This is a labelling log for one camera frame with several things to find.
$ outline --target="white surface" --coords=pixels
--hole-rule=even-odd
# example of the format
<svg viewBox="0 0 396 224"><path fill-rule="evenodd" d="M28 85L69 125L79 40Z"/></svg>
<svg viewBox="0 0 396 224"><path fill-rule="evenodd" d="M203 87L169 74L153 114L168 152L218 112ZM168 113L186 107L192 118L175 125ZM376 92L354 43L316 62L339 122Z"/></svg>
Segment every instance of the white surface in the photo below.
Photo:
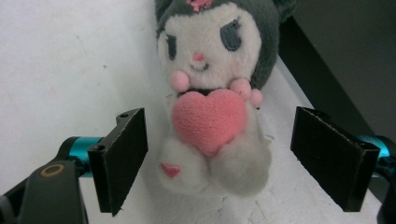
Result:
<svg viewBox="0 0 396 224"><path fill-rule="evenodd" d="M104 136L119 113L143 106L149 154L123 210L100 214L92 179L80 179L91 223L376 223L370 192L361 212L344 213L290 152L295 106L309 103L281 61L260 110L275 138L262 194L208 199L163 189L152 169L170 93L159 64L153 1L1 1L0 194L67 137Z"/></svg>

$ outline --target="stuffed animal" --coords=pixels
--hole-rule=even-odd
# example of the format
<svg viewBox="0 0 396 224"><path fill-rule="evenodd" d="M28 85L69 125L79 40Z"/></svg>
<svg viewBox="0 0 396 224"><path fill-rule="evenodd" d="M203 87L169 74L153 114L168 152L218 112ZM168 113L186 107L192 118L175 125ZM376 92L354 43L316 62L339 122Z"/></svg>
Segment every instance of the stuffed animal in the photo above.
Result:
<svg viewBox="0 0 396 224"><path fill-rule="evenodd" d="M156 0L171 130L165 187L183 194L262 191L271 164L257 109L276 62L279 24L296 0Z"/></svg>

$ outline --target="pink knitted heart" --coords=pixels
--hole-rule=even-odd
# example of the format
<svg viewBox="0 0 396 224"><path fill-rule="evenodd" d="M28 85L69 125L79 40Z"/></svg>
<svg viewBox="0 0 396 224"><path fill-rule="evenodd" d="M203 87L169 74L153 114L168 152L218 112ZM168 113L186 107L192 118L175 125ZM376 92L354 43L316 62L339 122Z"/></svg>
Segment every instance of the pink knitted heart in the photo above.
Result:
<svg viewBox="0 0 396 224"><path fill-rule="evenodd" d="M222 146L245 129L247 122L244 99L224 89L212 91L207 96L196 91L187 92L177 100L172 111L172 123L178 136L206 156L215 156Z"/></svg>

